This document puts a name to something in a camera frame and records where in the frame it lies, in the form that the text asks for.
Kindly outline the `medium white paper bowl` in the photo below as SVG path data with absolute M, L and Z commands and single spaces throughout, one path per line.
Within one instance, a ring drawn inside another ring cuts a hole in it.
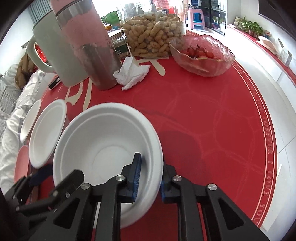
M 68 124 L 64 100 L 57 99 L 42 111 L 29 141 L 29 160 L 35 169 L 53 161 L 56 145 Z

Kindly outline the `large white paper bowl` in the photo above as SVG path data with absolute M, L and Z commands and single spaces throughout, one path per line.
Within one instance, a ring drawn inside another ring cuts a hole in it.
M 58 185 L 73 170 L 81 170 L 92 186 L 105 183 L 142 156 L 135 203 L 122 204 L 121 227 L 141 219 L 151 208 L 163 174 L 161 142 L 151 122 L 122 103 L 95 105 L 72 120 L 62 133 L 53 158 L 53 180 Z

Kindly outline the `pink plastic plate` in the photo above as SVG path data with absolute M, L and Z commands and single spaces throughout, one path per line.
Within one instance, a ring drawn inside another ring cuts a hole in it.
M 30 160 L 29 160 L 29 146 L 24 145 L 20 148 L 16 159 L 15 167 L 15 183 L 23 176 L 27 177 L 30 173 Z

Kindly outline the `small white paper bowl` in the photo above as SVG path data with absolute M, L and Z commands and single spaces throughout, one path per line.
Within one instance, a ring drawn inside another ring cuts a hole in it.
M 41 100 L 37 100 L 28 111 L 21 128 L 20 142 L 25 144 L 31 136 L 35 122 L 40 115 Z

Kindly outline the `round red table mat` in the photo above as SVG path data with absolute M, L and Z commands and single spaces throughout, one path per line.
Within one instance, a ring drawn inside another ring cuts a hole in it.
M 137 59 L 149 64 L 145 79 L 130 90 L 99 91 L 89 80 L 42 91 L 41 107 L 67 103 L 68 118 L 104 102 L 120 102 L 143 113 L 158 133 L 165 161 L 199 185 L 216 184 L 261 226 L 274 193 L 275 134 L 266 104 L 238 62 L 206 78 L 172 57 Z

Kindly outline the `black remote control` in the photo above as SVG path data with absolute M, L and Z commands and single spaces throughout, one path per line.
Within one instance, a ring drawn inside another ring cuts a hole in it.
M 50 84 L 48 85 L 48 88 L 50 90 L 54 89 L 55 87 L 57 87 L 61 82 L 61 79 L 59 76 L 56 76 L 51 82 Z

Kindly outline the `brown knotted cushion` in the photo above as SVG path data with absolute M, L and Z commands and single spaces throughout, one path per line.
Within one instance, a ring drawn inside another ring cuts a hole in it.
M 26 86 L 30 77 L 35 71 L 36 71 L 36 68 L 35 68 L 34 62 L 30 59 L 27 52 L 25 52 L 16 70 L 16 76 L 15 76 L 16 86 L 20 90 L 22 90 Z

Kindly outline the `crumpled white tissue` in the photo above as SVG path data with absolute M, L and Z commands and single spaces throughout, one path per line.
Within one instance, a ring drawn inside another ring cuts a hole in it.
M 124 59 L 120 70 L 115 71 L 113 76 L 117 83 L 122 86 L 121 90 L 124 91 L 142 82 L 150 68 L 150 65 L 136 65 L 133 62 L 133 57 L 130 56 Z

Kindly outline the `red long counter runner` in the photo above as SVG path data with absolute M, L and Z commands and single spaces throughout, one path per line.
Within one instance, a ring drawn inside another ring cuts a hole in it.
M 261 48 L 263 51 L 265 51 L 270 58 L 282 69 L 282 71 L 288 76 L 288 78 L 291 80 L 291 82 L 295 85 L 295 73 L 293 73 L 293 71 L 285 66 L 278 58 L 278 56 L 276 56 L 276 54 L 274 54 L 272 51 L 270 51 L 269 48 L 267 48 L 265 45 L 262 45 L 260 43 L 260 41 L 255 40 L 254 37 L 248 35 L 245 32 L 242 32 L 240 30 L 238 30 L 237 28 L 234 28 L 233 25 L 226 25 L 227 28 L 236 31 L 237 33 L 240 33 L 241 35 L 243 35 L 244 37 L 246 37 L 248 40 L 250 40 L 251 42 L 253 42 L 253 44 L 255 44 L 257 47 Z

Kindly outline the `glass bowl with tomatoes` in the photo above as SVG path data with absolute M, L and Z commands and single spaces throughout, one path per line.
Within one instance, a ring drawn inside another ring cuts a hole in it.
M 226 46 L 209 35 L 177 37 L 169 41 L 169 46 L 179 66 L 203 77 L 225 73 L 235 60 Z

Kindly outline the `pale green electric kettle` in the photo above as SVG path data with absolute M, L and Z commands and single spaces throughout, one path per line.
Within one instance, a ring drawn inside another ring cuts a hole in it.
M 63 35 L 53 11 L 34 25 L 27 53 L 40 70 L 57 74 L 66 87 L 75 86 L 88 78 Z

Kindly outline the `pink steel thermos bottle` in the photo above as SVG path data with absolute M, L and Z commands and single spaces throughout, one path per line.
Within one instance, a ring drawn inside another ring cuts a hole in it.
M 50 1 L 56 20 L 86 73 L 99 90 L 117 85 L 121 68 L 111 39 L 92 1 Z

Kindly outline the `potted green plant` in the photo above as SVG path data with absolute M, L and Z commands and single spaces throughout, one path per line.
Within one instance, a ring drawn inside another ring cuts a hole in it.
M 264 36 L 263 28 L 257 22 L 247 20 L 246 17 L 238 20 L 238 27 L 254 38 Z

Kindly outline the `jar of peanuts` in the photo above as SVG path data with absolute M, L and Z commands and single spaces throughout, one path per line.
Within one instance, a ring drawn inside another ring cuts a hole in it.
M 143 1 L 128 1 L 120 4 L 116 11 L 133 56 L 167 56 L 170 40 L 186 33 L 185 11 L 177 6 L 164 10 Z

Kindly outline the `pink plastic stool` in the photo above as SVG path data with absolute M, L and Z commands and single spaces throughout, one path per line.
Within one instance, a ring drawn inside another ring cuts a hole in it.
M 205 19 L 203 15 L 203 11 L 201 9 L 189 9 L 188 10 L 188 27 L 199 30 L 206 30 L 205 27 Z

